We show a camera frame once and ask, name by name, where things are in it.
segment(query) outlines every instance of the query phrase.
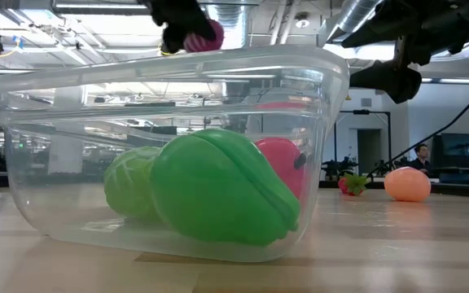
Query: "plastic container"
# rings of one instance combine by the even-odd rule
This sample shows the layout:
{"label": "plastic container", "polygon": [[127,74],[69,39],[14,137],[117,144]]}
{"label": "plastic container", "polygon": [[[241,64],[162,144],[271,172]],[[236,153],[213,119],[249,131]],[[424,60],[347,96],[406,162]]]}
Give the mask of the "plastic container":
{"label": "plastic container", "polygon": [[306,46],[0,76],[12,194],[55,239],[272,260],[309,223],[347,93],[345,60]]}

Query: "orange toy fruit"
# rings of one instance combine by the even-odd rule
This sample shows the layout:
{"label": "orange toy fruit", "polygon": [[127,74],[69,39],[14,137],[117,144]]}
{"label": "orange toy fruit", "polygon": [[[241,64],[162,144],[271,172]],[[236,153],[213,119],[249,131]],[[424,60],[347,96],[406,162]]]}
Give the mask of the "orange toy fruit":
{"label": "orange toy fruit", "polygon": [[384,178],[384,189],[399,201],[421,202],[430,195],[431,188],[428,177],[411,167],[396,169]]}

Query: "man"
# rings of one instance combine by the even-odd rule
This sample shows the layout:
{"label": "man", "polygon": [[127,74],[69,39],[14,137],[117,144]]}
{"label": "man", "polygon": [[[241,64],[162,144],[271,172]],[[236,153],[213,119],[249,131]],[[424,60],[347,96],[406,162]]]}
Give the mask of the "man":
{"label": "man", "polygon": [[410,167],[416,168],[417,170],[430,175],[432,170],[432,166],[430,162],[428,162],[428,146],[425,144],[420,144],[414,148],[415,154],[417,155],[417,159],[410,162]]}

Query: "wooden table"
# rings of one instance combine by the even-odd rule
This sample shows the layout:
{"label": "wooden table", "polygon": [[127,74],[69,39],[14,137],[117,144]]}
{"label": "wooden table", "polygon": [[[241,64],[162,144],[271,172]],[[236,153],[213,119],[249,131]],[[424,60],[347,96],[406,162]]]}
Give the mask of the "wooden table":
{"label": "wooden table", "polygon": [[469,198],[320,190],[289,255],[242,265],[56,241],[0,190],[0,292],[469,293]]}

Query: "green toy pepper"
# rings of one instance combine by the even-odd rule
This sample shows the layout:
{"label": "green toy pepper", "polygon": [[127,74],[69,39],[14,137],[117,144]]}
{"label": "green toy pepper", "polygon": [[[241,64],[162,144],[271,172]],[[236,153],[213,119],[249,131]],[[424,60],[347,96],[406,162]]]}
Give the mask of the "green toy pepper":
{"label": "green toy pepper", "polygon": [[124,216],[156,215],[149,183],[160,148],[144,146],[118,155],[104,173],[104,193],[110,208]]}
{"label": "green toy pepper", "polygon": [[267,246],[296,229],[300,204],[256,146],[222,129],[175,138],[151,168],[153,200],[180,233]]}

